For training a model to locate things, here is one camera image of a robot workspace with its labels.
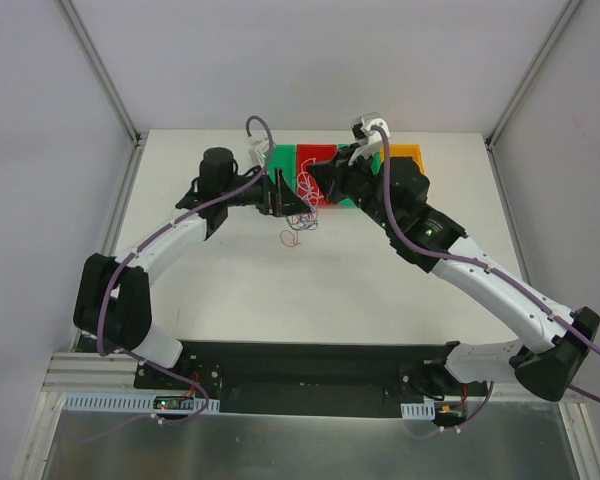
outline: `white table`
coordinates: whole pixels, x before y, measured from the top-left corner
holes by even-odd
[[[274,131],[278,144],[350,143],[351,132]],[[429,203],[464,226],[518,273],[495,181],[478,134],[393,133],[420,145]],[[153,130],[118,250],[164,220],[198,174],[209,147],[251,166],[242,131]],[[151,291],[154,322],[187,340],[443,344],[491,343],[513,333],[474,300],[402,260],[356,209],[321,209],[319,228],[285,247],[284,219],[232,208],[204,245],[176,262]]]

